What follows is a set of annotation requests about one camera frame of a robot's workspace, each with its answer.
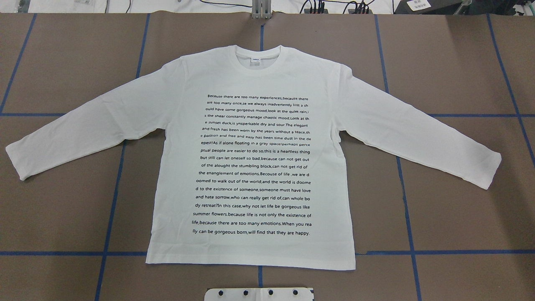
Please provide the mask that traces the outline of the aluminium frame post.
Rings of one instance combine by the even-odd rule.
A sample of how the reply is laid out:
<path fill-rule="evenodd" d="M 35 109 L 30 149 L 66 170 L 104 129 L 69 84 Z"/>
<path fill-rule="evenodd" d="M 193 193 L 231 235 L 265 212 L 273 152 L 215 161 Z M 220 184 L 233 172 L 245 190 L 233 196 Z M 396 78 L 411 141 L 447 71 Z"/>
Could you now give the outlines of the aluminium frame post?
<path fill-rule="evenodd" d="M 252 0 L 252 19 L 270 19 L 273 15 L 272 0 Z"/>

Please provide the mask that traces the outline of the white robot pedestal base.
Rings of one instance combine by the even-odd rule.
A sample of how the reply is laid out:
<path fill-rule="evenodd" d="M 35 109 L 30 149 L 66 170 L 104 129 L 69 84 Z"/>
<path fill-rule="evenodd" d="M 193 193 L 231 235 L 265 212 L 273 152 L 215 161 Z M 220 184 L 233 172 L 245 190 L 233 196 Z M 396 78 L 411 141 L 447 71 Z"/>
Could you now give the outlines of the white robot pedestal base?
<path fill-rule="evenodd" d="M 313 301 L 313 288 L 216 288 L 209 289 L 205 301 Z"/>

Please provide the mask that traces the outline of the white long-sleeve printed shirt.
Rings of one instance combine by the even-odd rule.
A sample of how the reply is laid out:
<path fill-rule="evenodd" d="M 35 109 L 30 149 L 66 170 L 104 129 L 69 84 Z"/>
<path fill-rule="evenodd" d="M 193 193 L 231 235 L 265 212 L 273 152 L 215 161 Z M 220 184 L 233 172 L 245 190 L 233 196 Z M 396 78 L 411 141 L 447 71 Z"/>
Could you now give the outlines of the white long-sleeve printed shirt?
<path fill-rule="evenodd" d="M 345 131 L 488 189 L 501 155 L 293 48 L 180 57 L 13 142 L 21 180 L 166 132 L 147 263 L 353 270 Z"/>

